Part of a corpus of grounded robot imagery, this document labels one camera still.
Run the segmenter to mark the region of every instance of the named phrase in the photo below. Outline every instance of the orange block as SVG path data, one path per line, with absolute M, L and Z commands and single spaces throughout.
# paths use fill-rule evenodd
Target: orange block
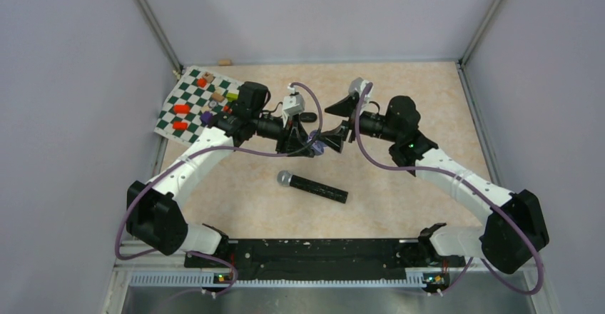
M 184 123 L 182 121 L 175 121 L 172 123 L 172 128 L 174 128 L 175 130 L 178 131 L 183 131 L 187 129 L 187 123 Z
M 189 114 L 191 108 L 189 105 L 174 105 L 174 113 Z

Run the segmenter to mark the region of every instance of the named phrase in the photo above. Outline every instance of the microphone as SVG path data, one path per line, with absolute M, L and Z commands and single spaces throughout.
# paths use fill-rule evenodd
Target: microphone
M 286 170 L 278 173 L 278 183 L 285 187 L 290 186 L 340 203 L 346 203 L 349 196 L 348 191 L 341 191 L 340 189 L 293 175 Z

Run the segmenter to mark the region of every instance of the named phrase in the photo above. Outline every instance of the table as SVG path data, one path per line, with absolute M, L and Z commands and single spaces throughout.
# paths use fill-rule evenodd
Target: table
M 344 98 L 358 76 L 374 83 L 372 100 L 384 113 L 396 95 L 412 97 L 420 112 L 420 130 L 454 160 L 489 179 L 469 108 L 454 62 L 380 64 L 296 64 L 224 66 L 212 70 L 240 81 L 265 84 L 275 108 L 292 81 L 313 89 L 322 107 Z M 316 111 L 306 96 L 306 111 Z M 324 131 L 342 118 L 324 115 Z M 307 132 L 317 123 L 305 124 Z M 391 143 L 364 137 L 364 146 L 378 161 L 393 165 Z M 274 151 L 275 142 L 253 137 L 243 147 Z M 184 152 L 169 142 L 163 169 Z M 279 186 L 276 176 L 296 175 L 349 192 L 346 204 Z M 231 238 L 392 238 L 416 237 L 434 223 L 453 226 L 479 222 L 448 195 L 407 172 L 384 171 L 371 165 L 357 144 L 342 154 L 327 150 L 315 158 L 263 158 L 233 153 L 222 160 L 194 190 L 184 216 L 206 223 Z

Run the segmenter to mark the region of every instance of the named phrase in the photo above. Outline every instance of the gray wall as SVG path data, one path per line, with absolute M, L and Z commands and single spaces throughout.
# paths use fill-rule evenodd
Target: gray wall
M 469 65 L 504 183 L 542 202 L 564 313 L 602 313 L 605 0 L 508 0 Z
M 0 0 L 0 313 L 97 313 L 171 70 L 132 0 Z
M 149 0 L 184 64 L 458 59 L 492 0 Z

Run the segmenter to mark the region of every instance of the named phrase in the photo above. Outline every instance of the checkered board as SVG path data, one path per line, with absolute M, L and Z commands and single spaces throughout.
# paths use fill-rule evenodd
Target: checkered board
M 206 87 L 201 88 L 197 85 L 197 80 L 202 78 L 204 73 L 214 75 L 214 80 L 206 84 Z M 199 66 L 189 66 L 183 72 L 181 79 L 178 81 L 174 89 L 164 101 L 162 111 L 156 123 L 154 131 L 172 141 L 176 141 L 185 146 L 190 146 L 202 133 L 204 129 L 201 124 L 200 115 L 202 107 L 210 104 L 213 99 L 210 98 L 212 93 L 217 92 L 223 96 L 227 92 L 237 93 L 242 82 L 234 80 L 230 77 L 217 74 L 206 68 Z M 212 108 L 213 113 L 219 113 L 227 104 L 228 100 L 218 103 Z M 189 105 L 191 108 L 189 114 L 174 113 L 174 105 Z M 187 129 L 183 131 L 175 130 L 172 123 L 182 121 L 188 124 Z

